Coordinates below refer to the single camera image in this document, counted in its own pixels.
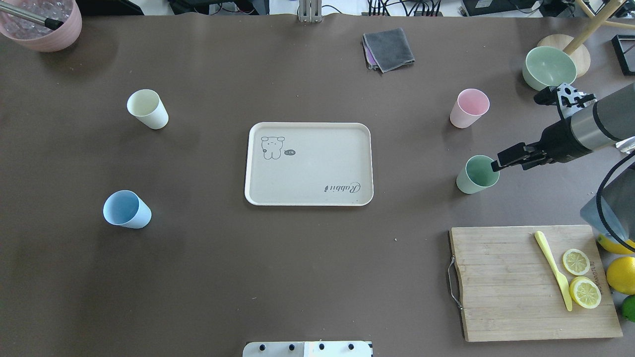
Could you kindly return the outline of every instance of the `white sticker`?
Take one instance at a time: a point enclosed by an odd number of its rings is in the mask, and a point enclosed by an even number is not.
[[[474,8],[475,9],[486,8],[489,5],[491,5],[492,1],[494,1],[494,0],[479,0],[478,3],[476,3],[476,6]]]

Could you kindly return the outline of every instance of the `lemon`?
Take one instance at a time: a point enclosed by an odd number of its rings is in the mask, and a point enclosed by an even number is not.
[[[584,275],[591,268],[589,257],[577,249],[569,249],[562,255],[562,263],[565,269],[573,275]]]
[[[615,259],[606,270],[606,281],[617,292],[635,295],[635,257]]]
[[[607,252],[610,252],[610,253],[613,253],[613,254],[633,254],[633,253],[635,253],[634,251],[626,248],[625,246],[621,245],[620,243],[617,243],[615,238],[613,238],[611,236],[605,236],[604,234],[600,234],[598,236],[598,243]],[[631,247],[635,248],[635,243],[633,243],[633,241],[631,241],[631,240],[627,240],[626,244],[628,244]]]
[[[622,316],[629,321],[635,322],[635,295],[624,299],[622,303]]]
[[[577,276],[571,280],[569,294],[573,301],[585,309],[594,309],[602,301],[598,286],[585,276]]]

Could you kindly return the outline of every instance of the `cloth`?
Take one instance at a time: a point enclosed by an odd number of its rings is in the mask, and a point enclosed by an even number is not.
[[[402,28],[363,34],[362,38],[369,69],[386,73],[415,61]]]

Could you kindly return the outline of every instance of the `bowl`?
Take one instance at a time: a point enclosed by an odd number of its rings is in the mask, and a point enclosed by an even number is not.
[[[535,90],[563,83],[572,84],[576,75],[571,57],[555,47],[539,46],[532,49],[523,64],[523,78]]]
[[[15,6],[20,6],[22,3],[27,1],[28,0],[4,0],[4,2]],[[59,29],[50,32],[49,34],[45,34],[34,39],[15,38],[4,28],[5,23],[10,21],[8,15],[5,13],[0,13],[0,33],[14,42],[32,50],[40,52],[63,50],[64,48],[72,45],[81,32],[81,13],[79,12],[79,8],[77,7],[75,0],[70,1],[73,5],[70,16]]]

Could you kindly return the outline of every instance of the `light green cup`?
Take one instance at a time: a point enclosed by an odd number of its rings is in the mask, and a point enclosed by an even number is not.
[[[523,78],[535,90],[571,84],[576,75],[571,57],[555,47],[539,46],[532,49],[523,64]]]
[[[472,194],[494,186],[498,182],[500,172],[491,168],[493,159],[485,155],[472,156],[457,176],[457,187],[463,193]]]

